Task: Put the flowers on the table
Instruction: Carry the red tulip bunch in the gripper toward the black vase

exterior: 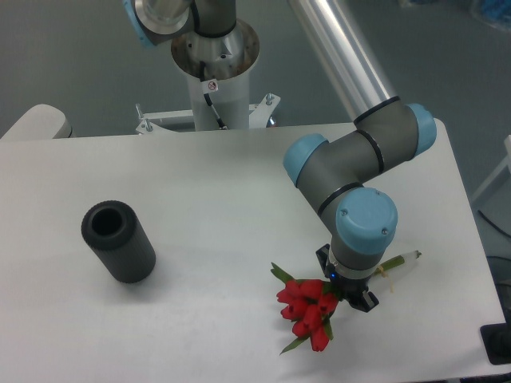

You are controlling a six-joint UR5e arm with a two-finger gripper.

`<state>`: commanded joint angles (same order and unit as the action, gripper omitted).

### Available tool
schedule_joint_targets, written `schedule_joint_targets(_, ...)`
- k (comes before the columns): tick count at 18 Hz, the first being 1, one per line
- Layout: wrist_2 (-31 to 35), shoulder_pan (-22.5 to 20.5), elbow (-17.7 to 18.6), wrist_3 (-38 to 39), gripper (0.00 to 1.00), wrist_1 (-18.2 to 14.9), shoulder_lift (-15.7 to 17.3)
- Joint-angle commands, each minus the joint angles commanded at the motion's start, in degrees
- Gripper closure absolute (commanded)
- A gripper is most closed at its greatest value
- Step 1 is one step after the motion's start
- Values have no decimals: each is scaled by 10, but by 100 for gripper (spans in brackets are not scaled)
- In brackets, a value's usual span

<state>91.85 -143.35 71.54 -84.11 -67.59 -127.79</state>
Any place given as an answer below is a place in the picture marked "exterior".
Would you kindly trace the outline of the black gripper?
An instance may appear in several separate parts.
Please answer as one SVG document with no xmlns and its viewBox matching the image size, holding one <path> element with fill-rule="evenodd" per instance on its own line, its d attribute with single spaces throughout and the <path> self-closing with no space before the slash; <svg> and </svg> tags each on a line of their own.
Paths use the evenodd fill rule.
<svg viewBox="0 0 511 383">
<path fill-rule="evenodd" d="M 374 269 L 365 270 L 362 278 L 348 278 L 340 274 L 333 266 L 328 266 L 330 245 L 325 244 L 315 253 L 324 276 L 327 278 L 327 286 L 323 293 L 332 293 L 339 299 L 346 299 L 350 306 L 362 312 L 370 312 L 378 305 L 378 299 L 370 291 L 368 283 L 374 274 Z"/>
</svg>

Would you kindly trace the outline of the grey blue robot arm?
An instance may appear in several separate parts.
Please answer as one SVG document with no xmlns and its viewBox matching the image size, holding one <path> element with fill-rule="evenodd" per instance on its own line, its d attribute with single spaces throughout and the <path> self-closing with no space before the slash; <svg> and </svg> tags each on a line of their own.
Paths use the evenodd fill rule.
<svg viewBox="0 0 511 383">
<path fill-rule="evenodd" d="M 394 238 L 398 213 L 369 180 L 412 160 L 436 140 L 433 116 L 404 104 L 340 1 L 292 1 L 355 130 L 335 141 L 309 134 L 286 151 L 283 166 L 331 241 L 317 251 L 325 276 L 342 299 L 367 312 L 378 303 L 368 282 Z M 246 129 L 247 74 L 259 56 L 255 31 L 233 1 L 126 1 L 125 12 L 146 46 L 169 43 L 188 78 L 196 130 Z"/>
</svg>

